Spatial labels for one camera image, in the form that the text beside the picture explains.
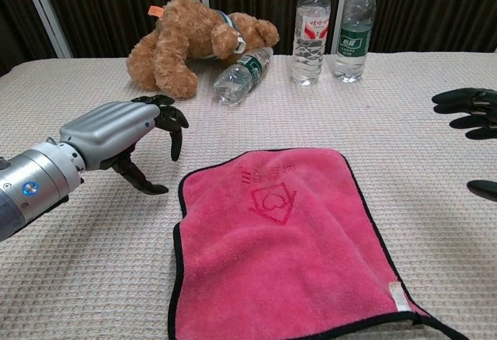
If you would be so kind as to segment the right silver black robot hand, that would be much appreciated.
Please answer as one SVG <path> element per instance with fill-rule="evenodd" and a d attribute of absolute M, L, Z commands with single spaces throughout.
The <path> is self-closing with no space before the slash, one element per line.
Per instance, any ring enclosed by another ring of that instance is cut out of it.
<path fill-rule="evenodd" d="M 450 121 L 454 129 L 470 129 L 471 140 L 496 139 L 496 90 L 490 88 L 456 88 L 431 98 L 439 114 L 466 113 Z"/>

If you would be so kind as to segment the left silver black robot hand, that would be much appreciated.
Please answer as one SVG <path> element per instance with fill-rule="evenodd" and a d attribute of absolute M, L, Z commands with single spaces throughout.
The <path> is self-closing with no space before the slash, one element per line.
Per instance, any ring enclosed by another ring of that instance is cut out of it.
<path fill-rule="evenodd" d="M 71 145 L 82 156 L 86 170 L 112 168 L 144 194 L 165 194 L 168 188 L 149 182 L 131 161 L 131 153 L 144 135 L 158 128 L 169 132 L 171 158 L 179 159 L 182 129 L 189 123 L 182 111 L 174 107 L 174 102 L 166 95 L 108 102 L 61 127 L 60 141 Z"/>

